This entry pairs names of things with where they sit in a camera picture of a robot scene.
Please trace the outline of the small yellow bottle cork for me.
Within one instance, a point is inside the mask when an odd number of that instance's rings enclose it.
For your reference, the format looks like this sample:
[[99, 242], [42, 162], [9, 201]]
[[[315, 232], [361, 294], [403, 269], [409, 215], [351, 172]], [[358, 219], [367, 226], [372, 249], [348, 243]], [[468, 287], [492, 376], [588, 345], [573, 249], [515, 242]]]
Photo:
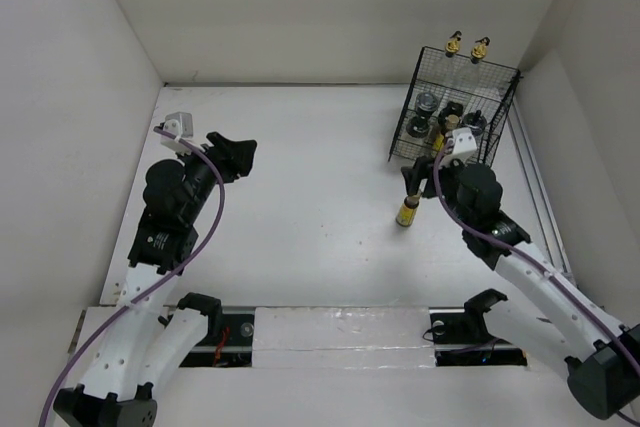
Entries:
[[437, 134], [432, 144], [433, 157], [436, 157], [443, 149], [447, 141], [447, 135], [457, 128], [459, 122], [460, 118], [455, 114], [447, 115], [446, 117], [438, 120]]
[[419, 204], [419, 196], [406, 196], [395, 217], [396, 223], [401, 227], [410, 227], [414, 222]]

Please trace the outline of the black-cap white powder jar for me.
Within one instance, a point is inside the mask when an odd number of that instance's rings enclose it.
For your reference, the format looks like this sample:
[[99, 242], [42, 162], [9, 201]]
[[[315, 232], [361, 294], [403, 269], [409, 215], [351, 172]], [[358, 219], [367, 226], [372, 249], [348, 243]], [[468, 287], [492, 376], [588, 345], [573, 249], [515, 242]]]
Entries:
[[415, 145], [424, 143], [429, 131], [429, 119], [420, 116], [411, 117], [404, 128], [402, 139]]

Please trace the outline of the grey-lid white powder shaker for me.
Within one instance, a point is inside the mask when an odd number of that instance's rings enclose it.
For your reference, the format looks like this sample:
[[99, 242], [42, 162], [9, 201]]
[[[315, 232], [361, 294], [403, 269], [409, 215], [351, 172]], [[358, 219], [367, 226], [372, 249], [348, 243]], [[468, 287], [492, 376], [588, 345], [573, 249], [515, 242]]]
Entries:
[[431, 92], [421, 92], [416, 96], [416, 115], [429, 119], [438, 110], [439, 104], [440, 99], [436, 95]]

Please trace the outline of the small black-cap back jar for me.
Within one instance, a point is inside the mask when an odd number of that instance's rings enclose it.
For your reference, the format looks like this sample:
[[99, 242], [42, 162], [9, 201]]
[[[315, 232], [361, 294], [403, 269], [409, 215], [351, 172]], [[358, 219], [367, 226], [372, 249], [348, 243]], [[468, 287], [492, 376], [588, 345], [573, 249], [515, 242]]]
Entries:
[[445, 120], [450, 115], [461, 117], [464, 112], [464, 106], [455, 101], [448, 101], [446, 106], [441, 110], [439, 118]]

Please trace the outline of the black-lid beige spice jar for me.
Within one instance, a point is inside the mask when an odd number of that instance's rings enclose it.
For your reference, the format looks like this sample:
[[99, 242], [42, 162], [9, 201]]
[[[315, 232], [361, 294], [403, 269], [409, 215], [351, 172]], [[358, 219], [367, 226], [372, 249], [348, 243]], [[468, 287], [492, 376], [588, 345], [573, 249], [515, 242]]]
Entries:
[[469, 128], [477, 143], [484, 136], [487, 120], [480, 110], [467, 113], [461, 120], [461, 126]]

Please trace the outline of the clear glass bottle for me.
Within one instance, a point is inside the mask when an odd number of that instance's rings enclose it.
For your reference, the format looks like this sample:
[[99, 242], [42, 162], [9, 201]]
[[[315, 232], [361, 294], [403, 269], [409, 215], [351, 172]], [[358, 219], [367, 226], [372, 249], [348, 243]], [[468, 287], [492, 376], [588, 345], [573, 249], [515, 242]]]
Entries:
[[462, 32], [456, 30], [446, 41], [444, 53], [430, 70], [428, 83], [430, 92], [439, 100], [445, 96], [454, 75], [455, 58], [460, 49]]

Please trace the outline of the glass bottle with dark sauce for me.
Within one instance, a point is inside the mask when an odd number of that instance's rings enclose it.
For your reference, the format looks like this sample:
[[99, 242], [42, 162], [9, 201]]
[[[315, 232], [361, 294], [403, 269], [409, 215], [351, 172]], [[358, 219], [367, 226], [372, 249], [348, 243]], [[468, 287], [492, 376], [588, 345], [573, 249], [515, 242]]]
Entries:
[[460, 103], [466, 108], [480, 83], [481, 66], [488, 53], [491, 40], [488, 36], [476, 40], [471, 49], [469, 61], [457, 74], [456, 90]]

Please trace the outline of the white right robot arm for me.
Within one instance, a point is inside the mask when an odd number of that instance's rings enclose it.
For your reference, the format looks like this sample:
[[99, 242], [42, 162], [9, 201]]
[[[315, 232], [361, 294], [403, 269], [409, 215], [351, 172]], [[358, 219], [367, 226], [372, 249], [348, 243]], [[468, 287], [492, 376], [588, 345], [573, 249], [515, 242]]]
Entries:
[[545, 258], [504, 213], [503, 188], [490, 167], [420, 157], [401, 175], [408, 196], [438, 199], [468, 250], [543, 315], [523, 313], [505, 293], [487, 289], [464, 305], [468, 337], [492, 335], [533, 354], [597, 419], [619, 416], [638, 400], [639, 328], [596, 305]]

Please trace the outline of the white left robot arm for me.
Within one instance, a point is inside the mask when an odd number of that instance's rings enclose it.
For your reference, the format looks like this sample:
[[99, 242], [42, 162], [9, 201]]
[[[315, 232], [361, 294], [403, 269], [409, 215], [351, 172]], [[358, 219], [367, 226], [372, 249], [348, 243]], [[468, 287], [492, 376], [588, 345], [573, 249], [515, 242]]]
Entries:
[[198, 343], [224, 339], [219, 299], [186, 294], [173, 315], [163, 318], [167, 298], [187, 265], [213, 234], [200, 238], [195, 221], [218, 190], [213, 222], [220, 223], [225, 186], [248, 176], [257, 143], [232, 141], [217, 132], [195, 146], [156, 128], [176, 151], [173, 159], [146, 172], [144, 210], [128, 254], [129, 267], [116, 311], [77, 348], [75, 364], [93, 342], [100, 344], [74, 387], [58, 387], [48, 400], [68, 426], [151, 426], [160, 389]]

